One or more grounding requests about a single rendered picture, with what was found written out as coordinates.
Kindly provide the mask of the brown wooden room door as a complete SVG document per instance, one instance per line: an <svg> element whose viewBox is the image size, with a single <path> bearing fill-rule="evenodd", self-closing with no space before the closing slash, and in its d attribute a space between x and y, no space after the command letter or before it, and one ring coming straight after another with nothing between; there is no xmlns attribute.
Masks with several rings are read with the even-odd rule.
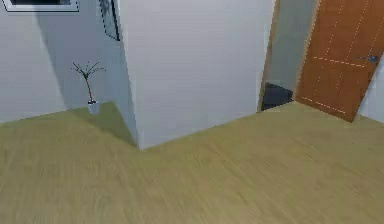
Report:
<svg viewBox="0 0 384 224"><path fill-rule="evenodd" d="M355 119L384 54L384 0L319 0L295 100Z"/></svg>

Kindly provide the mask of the thin bare house plant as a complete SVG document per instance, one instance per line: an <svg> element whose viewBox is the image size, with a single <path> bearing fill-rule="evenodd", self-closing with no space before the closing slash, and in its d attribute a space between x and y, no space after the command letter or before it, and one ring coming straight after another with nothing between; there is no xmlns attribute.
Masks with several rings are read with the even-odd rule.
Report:
<svg viewBox="0 0 384 224"><path fill-rule="evenodd" d="M90 62L87 62L84 67L82 67L79 63L73 62L71 69L83 77L89 97L87 101L88 112L91 115L97 115L100 110L100 105L99 102L94 98L89 79L92 74L95 74L99 71L105 71L105 68L100 67L98 62L95 62L93 65L90 65Z"/></svg>

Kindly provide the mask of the black framed wall picture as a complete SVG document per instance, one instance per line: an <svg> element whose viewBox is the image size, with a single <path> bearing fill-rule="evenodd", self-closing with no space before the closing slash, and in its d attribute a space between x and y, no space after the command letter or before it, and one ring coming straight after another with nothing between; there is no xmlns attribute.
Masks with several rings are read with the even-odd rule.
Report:
<svg viewBox="0 0 384 224"><path fill-rule="evenodd" d="M120 35L117 25L114 0L99 0L105 34L119 41Z"/></svg>

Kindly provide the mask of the white framed wall picture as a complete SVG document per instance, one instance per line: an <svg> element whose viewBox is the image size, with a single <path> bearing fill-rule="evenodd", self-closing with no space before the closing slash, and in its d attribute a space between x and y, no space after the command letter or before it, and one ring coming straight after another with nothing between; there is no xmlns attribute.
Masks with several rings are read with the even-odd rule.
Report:
<svg viewBox="0 0 384 224"><path fill-rule="evenodd" d="M78 12L79 0L0 0L7 12Z"/></svg>

